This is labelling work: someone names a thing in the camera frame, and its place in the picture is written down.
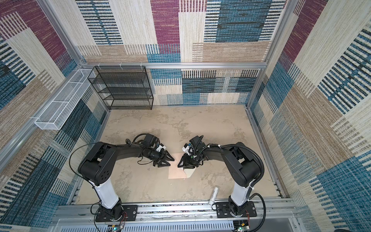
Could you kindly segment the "white glue stick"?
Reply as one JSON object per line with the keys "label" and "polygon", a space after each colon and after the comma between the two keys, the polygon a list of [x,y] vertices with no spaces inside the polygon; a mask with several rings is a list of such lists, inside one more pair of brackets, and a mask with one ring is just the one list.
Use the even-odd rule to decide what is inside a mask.
{"label": "white glue stick", "polygon": [[211,197],[209,199],[209,205],[212,206],[215,203],[215,200],[217,198],[218,191],[219,191],[219,188],[218,187],[214,187],[214,189],[212,191],[212,194],[211,194]]}

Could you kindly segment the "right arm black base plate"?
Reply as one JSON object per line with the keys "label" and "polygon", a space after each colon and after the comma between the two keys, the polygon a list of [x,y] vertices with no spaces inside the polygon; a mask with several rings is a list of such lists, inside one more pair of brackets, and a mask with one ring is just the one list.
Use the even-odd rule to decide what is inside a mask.
{"label": "right arm black base plate", "polygon": [[242,206],[237,206],[234,202],[218,202],[212,205],[218,218],[241,218],[256,217],[257,212],[254,202],[247,201]]}

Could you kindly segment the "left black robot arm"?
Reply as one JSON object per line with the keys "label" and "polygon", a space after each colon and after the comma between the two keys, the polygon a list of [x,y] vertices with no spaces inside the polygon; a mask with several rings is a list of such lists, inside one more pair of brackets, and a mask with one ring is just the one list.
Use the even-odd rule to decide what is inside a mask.
{"label": "left black robot arm", "polygon": [[118,221],[123,217],[124,210],[119,196],[116,194],[111,175],[117,160],[127,158],[147,158],[154,166],[168,167],[174,158],[166,150],[160,140],[148,133],[144,133],[143,140],[130,141],[127,139],[123,145],[112,145],[97,142],[83,158],[78,173],[90,183],[100,200],[100,212],[108,220]]}

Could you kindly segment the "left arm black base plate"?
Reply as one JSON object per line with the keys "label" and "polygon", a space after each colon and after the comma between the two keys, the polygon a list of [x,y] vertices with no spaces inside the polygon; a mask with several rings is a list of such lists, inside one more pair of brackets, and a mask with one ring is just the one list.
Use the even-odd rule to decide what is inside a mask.
{"label": "left arm black base plate", "polygon": [[99,207],[95,216],[95,222],[113,222],[135,221],[138,205],[121,205],[113,209]]}

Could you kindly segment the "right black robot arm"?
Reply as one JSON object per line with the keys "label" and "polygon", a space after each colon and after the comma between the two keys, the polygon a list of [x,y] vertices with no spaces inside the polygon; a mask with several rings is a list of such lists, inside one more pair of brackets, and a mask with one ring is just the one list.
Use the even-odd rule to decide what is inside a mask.
{"label": "right black robot arm", "polygon": [[195,169],[209,160],[225,163],[234,180],[234,188],[229,197],[229,209],[233,216],[241,216],[250,201],[254,186],[265,173],[260,156],[242,142],[206,145],[203,136],[192,138],[188,144],[185,144],[183,151],[184,154],[177,166],[179,168]]}

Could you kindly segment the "pale pink envelope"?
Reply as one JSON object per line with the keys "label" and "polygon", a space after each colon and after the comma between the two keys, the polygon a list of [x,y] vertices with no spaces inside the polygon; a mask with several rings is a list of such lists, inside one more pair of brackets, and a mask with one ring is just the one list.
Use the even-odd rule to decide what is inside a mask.
{"label": "pale pink envelope", "polygon": [[174,158],[174,161],[170,161],[171,166],[169,167],[168,179],[190,178],[195,172],[195,169],[178,168],[178,163],[183,155],[181,153],[175,153],[171,156]]}

